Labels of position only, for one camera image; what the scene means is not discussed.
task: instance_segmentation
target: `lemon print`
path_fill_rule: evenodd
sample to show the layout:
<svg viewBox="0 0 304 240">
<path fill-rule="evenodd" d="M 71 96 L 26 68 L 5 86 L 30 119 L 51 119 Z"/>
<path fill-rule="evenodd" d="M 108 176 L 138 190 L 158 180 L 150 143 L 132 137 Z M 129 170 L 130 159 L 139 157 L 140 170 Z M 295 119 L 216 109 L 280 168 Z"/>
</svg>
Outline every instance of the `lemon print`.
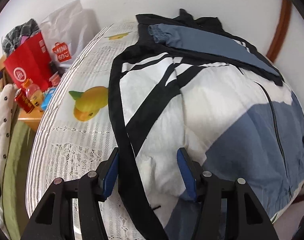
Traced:
<svg viewBox="0 0 304 240">
<path fill-rule="evenodd" d="M 108 104 L 106 87 L 93 87 L 85 92 L 69 91 L 69 94 L 75 100 L 74 117 L 82 122 L 93 118 L 101 108 Z"/>
<path fill-rule="evenodd" d="M 130 32 L 128 33 L 122 33 L 122 34 L 117 34 L 117 35 L 113 35 L 113 36 L 109 36 L 107 38 L 109 38 L 109 40 L 118 40 L 118 39 L 122 39 L 123 37 L 127 36 Z"/>
</svg>

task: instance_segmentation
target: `plaid cloth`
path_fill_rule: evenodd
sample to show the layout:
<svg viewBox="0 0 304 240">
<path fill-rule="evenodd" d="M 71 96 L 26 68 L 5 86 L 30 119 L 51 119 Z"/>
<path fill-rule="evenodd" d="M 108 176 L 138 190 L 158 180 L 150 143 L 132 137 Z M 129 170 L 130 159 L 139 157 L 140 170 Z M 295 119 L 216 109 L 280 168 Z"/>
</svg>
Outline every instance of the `plaid cloth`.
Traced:
<svg viewBox="0 0 304 240">
<path fill-rule="evenodd" d="M 13 28 L 2 42 L 2 49 L 7 57 L 20 46 L 22 36 L 33 36 L 40 31 L 37 22 L 34 19 Z"/>
</svg>

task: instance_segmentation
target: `wooden table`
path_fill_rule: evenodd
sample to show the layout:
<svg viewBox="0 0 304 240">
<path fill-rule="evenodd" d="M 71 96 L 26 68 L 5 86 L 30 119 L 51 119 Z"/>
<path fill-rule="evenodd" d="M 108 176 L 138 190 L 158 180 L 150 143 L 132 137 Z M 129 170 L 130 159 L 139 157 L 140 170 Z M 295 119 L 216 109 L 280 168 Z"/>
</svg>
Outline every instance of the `wooden table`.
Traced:
<svg viewBox="0 0 304 240">
<path fill-rule="evenodd" d="M 20 109 L 18 120 L 25 122 L 33 131 L 37 131 L 41 118 L 44 112 L 40 112 L 37 109 L 27 114 L 23 109 Z"/>
</svg>

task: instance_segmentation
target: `juice bottle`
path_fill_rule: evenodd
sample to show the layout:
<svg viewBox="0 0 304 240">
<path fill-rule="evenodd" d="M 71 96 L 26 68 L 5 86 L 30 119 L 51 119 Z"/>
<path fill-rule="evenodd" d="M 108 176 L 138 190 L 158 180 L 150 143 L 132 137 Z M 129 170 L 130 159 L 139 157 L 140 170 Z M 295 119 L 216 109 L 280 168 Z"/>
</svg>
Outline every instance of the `juice bottle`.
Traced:
<svg viewBox="0 0 304 240">
<path fill-rule="evenodd" d="M 37 84 L 34 84 L 32 80 L 26 79 L 25 82 L 22 83 L 23 88 L 25 89 L 25 94 L 30 102 L 41 112 L 43 111 L 41 108 L 41 104 L 44 100 L 44 95 Z"/>
</svg>

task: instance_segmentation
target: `white plastic bag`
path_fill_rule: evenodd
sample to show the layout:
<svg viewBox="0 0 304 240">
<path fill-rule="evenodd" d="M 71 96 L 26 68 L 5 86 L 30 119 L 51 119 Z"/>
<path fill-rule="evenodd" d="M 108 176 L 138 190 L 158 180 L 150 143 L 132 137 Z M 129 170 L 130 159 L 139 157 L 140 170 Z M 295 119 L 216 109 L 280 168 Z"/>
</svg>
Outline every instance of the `white plastic bag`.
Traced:
<svg viewBox="0 0 304 240">
<path fill-rule="evenodd" d="M 63 68 L 63 72 L 94 37 L 89 17 L 80 0 L 52 12 L 39 27 L 52 60 L 59 69 Z"/>
</svg>

